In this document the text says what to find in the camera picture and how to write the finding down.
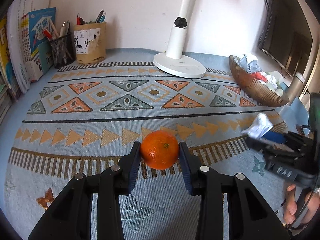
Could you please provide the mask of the person right hand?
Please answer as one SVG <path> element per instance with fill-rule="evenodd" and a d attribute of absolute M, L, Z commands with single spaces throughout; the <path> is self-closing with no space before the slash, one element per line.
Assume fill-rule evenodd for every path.
<path fill-rule="evenodd" d="M 286 207 L 284 209 L 284 221 L 286 224 L 292 224 L 295 220 L 295 213 L 297 211 L 297 203 L 295 201 L 295 184 L 287 187 Z M 306 224 L 312 220 L 313 216 L 319 209 L 319 194 L 314 193 L 310 202 L 308 203 L 308 211 L 302 219 L 302 224 Z"/>

